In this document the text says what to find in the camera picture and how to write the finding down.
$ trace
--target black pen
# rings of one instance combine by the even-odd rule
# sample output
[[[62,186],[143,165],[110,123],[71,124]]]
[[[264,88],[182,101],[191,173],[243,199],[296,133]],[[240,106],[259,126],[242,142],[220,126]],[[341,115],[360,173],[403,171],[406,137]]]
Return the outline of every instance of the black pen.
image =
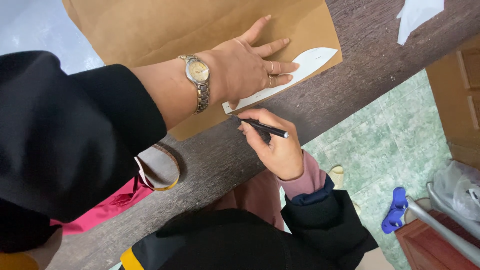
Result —
[[[269,125],[264,124],[264,123],[260,123],[259,121],[254,120],[254,119],[241,119],[236,115],[232,115],[232,117],[234,119],[237,119],[238,122],[244,121],[246,123],[249,123],[256,130],[265,131],[265,132],[268,132],[268,133],[273,134],[273,135],[277,135],[277,136],[285,138],[285,139],[288,138],[288,132],[285,131],[285,130],[281,130],[279,128],[272,127],[272,126],[269,126]]]

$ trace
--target fingernail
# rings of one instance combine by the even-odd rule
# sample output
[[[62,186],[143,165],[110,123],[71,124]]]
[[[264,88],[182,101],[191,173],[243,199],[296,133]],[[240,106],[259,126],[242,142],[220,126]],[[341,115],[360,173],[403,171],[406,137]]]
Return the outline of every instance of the fingernail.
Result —
[[[245,121],[242,121],[242,122],[241,122],[241,125],[243,126],[243,131],[244,131],[244,132],[248,131],[249,127],[248,127],[248,125],[247,125],[247,123],[246,123]]]

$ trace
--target pink sleeve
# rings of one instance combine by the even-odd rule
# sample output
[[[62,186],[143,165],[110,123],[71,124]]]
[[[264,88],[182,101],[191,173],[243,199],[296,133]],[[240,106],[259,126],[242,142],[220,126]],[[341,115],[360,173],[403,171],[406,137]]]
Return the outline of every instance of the pink sleeve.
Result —
[[[317,161],[305,150],[303,151],[303,174],[300,178],[292,181],[283,181],[275,178],[285,190],[285,194],[291,200],[299,194],[311,194],[324,187],[326,172],[318,167]]]

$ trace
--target ring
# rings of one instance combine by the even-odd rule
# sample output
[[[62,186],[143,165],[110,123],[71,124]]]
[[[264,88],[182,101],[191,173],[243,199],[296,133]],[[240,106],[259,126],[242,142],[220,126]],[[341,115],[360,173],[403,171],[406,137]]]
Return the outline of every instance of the ring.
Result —
[[[270,88],[270,86],[272,85],[272,79],[273,79],[273,76],[271,74],[268,75],[268,78],[270,79],[270,83],[268,84],[268,87],[267,88]]]
[[[272,64],[272,71],[270,73],[273,73],[273,62],[269,61]]]

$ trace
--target hand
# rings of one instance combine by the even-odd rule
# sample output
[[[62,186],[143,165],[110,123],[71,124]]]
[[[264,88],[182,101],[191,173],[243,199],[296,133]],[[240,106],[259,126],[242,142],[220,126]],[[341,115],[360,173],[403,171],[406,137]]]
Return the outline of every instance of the hand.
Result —
[[[271,135],[272,139],[267,145],[250,124],[242,122],[239,127],[258,158],[280,179],[294,180],[303,174],[303,152],[293,123],[274,115],[267,109],[249,109],[239,113],[238,117],[256,119],[261,123],[287,131],[289,135],[287,139]]]
[[[284,85],[292,79],[289,74],[274,76],[270,84],[268,74],[290,73],[297,70],[299,65],[262,59],[285,47],[290,41],[288,38],[255,48],[251,46],[270,17],[260,18],[240,37],[197,54],[211,70],[211,100],[228,100],[231,108],[235,109],[241,98],[268,87]]]

